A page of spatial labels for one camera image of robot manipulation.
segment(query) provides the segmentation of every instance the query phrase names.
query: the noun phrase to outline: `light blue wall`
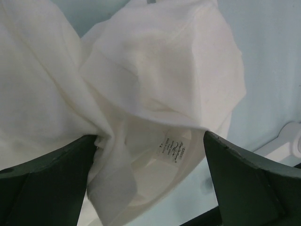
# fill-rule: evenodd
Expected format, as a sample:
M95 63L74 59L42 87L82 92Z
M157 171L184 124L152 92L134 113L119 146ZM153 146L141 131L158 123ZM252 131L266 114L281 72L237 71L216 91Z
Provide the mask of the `light blue wall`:
M228 140L255 150L301 121L301 1L220 0L243 53L247 95Z
M109 19L129 0L51 0L83 36L96 23Z

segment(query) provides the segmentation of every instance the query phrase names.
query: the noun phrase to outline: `care label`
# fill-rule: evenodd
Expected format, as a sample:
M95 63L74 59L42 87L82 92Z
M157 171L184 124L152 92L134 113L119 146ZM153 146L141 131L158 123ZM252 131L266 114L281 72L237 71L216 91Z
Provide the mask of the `care label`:
M166 136L158 148L155 158L180 166L189 148L190 140L184 137Z

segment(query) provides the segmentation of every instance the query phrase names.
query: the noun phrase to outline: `clothing label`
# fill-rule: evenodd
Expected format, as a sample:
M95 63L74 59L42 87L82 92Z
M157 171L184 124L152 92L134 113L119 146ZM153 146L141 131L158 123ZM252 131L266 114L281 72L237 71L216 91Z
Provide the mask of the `clothing label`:
M158 148L155 158L180 166L189 148L190 140L184 137L166 136Z

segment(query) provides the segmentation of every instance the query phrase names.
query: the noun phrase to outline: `wrinkled fabric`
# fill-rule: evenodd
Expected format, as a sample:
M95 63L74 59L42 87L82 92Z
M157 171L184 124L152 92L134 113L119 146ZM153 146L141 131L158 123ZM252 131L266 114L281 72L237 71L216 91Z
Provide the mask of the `wrinkled fabric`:
M132 1L81 40L52 2L2 0L0 35L0 167L97 134L87 195L105 226L186 178L246 93L216 1Z

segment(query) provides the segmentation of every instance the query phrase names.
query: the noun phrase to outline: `white fabric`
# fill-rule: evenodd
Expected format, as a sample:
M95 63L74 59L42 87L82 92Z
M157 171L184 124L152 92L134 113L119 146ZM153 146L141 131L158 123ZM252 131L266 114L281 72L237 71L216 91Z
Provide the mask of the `white fabric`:
M83 40L48 0L0 3L2 169L97 134L88 196L119 226L200 163L206 130L227 134L246 91L215 1L130 2ZM174 143L182 160L158 153Z

